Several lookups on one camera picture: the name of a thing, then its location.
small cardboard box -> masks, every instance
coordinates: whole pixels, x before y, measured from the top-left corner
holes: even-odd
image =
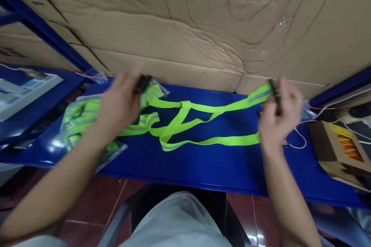
[[[324,121],[309,125],[309,132],[317,160],[330,177],[371,192],[356,178],[371,175],[371,162],[353,132]],[[350,139],[356,149],[354,157],[346,153],[340,138]]]

electrical wire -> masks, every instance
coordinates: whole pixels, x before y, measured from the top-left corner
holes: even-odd
[[[298,125],[300,125],[302,123],[305,123],[305,122],[317,122],[317,120],[305,120],[305,121],[302,121],[302,122],[298,123],[296,125],[296,127],[298,127]],[[306,139],[304,138],[303,135],[300,134],[300,132],[296,129],[296,127],[295,127],[294,130],[303,138],[303,140],[304,140],[304,146],[302,146],[302,147],[295,147],[295,146],[291,145],[290,143],[289,143],[289,145],[290,145],[290,147],[293,147],[294,149],[303,149],[303,148],[306,147]]]
[[[349,129],[350,131],[352,131],[353,133],[355,133],[355,134],[358,134],[358,135],[360,135],[360,136],[362,136],[362,137],[364,137],[364,138],[366,138],[366,139],[368,139],[368,140],[370,140],[371,141],[371,138],[369,138],[369,137],[366,137],[366,136],[364,136],[364,135],[362,135],[361,133],[358,133],[358,132],[356,132],[356,131],[354,131],[353,129],[350,129],[350,127],[349,126],[347,126],[347,124],[346,123],[343,123],[344,124],[344,126],[347,128],[347,129]]]
[[[10,69],[10,70],[22,70],[21,68],[17,68],[17,69],[15,69],[15,68],[11,68],[11,67],[9,67],[9,66],[6,66],[6,65],[4,65],[4,64],[2,64],[2,63],[0,63],[0,65],[2,65],[3,67],[6,67],[7,69]]]
[[[355,93],[355,94],[353,94],[353,95],[351,95],[351,96],[349,96],[349,97],[346,97],[346,98],[344,98],[344,99],[337,100],[337,101],[335,101],[335,102],[332,102],[332,103],[330,103],[330,104],[327,104],[325,107],[323,107],[323,108],[321,109],[321,111],[317,114],[317,116],[315,116],[315,118],[318,118],[318,117],[322,114],[322,112],[323,112],[325,109],[327,109],[329,106],[334,105],[334,104],[337,104],[337,103],[340,103],[340,102],[343,102],[343,101],[345,101],[345,100],[348,100],[348,99],[350,99],[350,98],[352,98],[352,97],[358,96],[358,95],[363,94],[363,93],[368,92],[368,91],[371,91],[371,87],[368,88],[368,89],[362,90],[362,91],[360,91],[360,92],[358,92],[358,93]]]
[[[318,109],[318,110],[322,109],[322,108],[312,107],[312,106],[309,106],[309,107],[312,108],[312,109]],[[337,108],[326,108],[325,110],[334,110],[334,109],[337,109]]]
[[[101,76],[87,76],[87,75],[83,75],[81,73],[78,73],[77,71],[73,71],[74,73],[78,74],[78,75],[81,75],[81,76],[84,76],[84,77],[88,77],[88,78],[102,78]]]

person's left hand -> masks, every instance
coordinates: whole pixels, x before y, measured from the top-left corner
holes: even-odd
[[[141,72],[140,67],[130,74],[120,74],[103,95],[95,128],[105,143],[113,141],[138,118],[141,95],[134,94],[134,89]]]

clear plastic packaging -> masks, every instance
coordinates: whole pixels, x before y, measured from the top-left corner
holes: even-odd
[[[141,108],[144,109],[153,98],[162,98],[170,92],[152,79],[146,91],[142,94]],[[70,151],[76,145],[84,131],[97,120],[100,99],[103,94],[80,96],[67,106],[60,127],[59,140]],[[119,140],[111,142],[95,173],[99,172],[114,160],[128,146]]]
[[[170,92],[152,78],[146,91],[141,96],[140,107],[144,109],[148,106],[148,103],[153,98],[166,97]]]
[[[310,110],[309,100],[303,100],[303,107],[301,109],[301,118],[303,120],[314,120],[317,114]]]
[[[59,139],[68,151],[73,149],[84,131],[97,120],[100,95],[80,97],[71,103],[65,111],[60,127]],[[95,173],[99,172],[114,160],[128,146],[118,140],[111,142],[102,156]]]

blue shelf frame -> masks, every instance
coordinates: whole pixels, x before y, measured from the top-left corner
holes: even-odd
[[[371,66],[353,75],[352,77],[349,77],[322,94],[314,97],[310,104],[312,106],[322,107],[334,99],[337,99],[369,84],[371,84]]]
[[[21,22],[82,72],[92,68],[68,42],[62,39],[22,0],[0,0],[0,5],[7,11],[6,14],[0,16],[0,27]]]

